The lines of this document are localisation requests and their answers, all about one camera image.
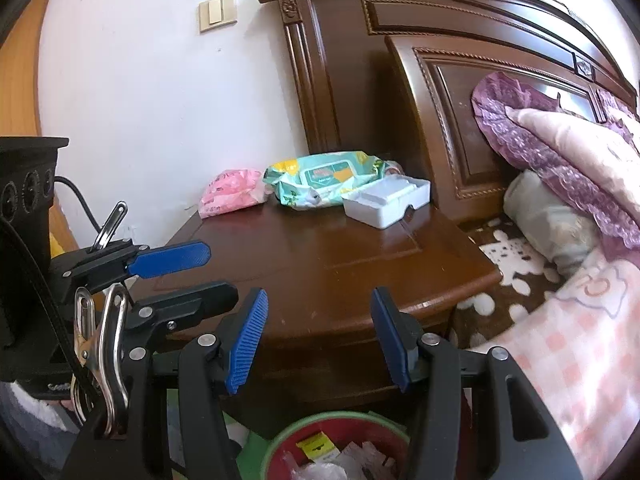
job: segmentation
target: gray pillow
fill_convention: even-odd
[[[566,278],[600,240],[593,219],[565,204],[533,171],[524,171],[511,183],[504,194],[504,212]]]

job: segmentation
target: white plastic tray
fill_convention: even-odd
[[[431,182],[392,174],[342,196],[345,214],[378,229],[386,229],[404,216],[409,206],[418,209],[431,199]]]

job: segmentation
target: pink plastic package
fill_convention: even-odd
[[[266,202],[272,190],[262,181],[262,173],[258,170],[226,170],[220,173],[200,199],[200,218]]]

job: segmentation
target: wooden headboard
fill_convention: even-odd
[[[556,0],[277,1],[310,152],[393,158],[430,178],[457,222],[500,211],[513,177],[473,119],[487,73],[560,93],[593,121],[598,86],[636,107],[606,46]]]

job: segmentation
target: purple lace trim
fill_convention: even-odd
[[[608,92],[598,90],[598,97],[605,110],[613,106],[633,117],[628,108]],[[471,101],[478,127],[496,153],[519,170],[535,171],[562,200],[593,216],[603,235],[607,259],[625,257],[631,260],[627,253],[640,249],[640,228],[631,216],[609,193],[601,190],[565,158],[529,130],[513,123],[504,110],[507,105],[547,112],[564,111],[559,109],[557,101],[502,72],[494,72],[482,79],[474,89]],[[616,122],[609,117],[604,125],[633,145],[632,136],[621,121]],[[605,240],[608,237],[619,240]]]

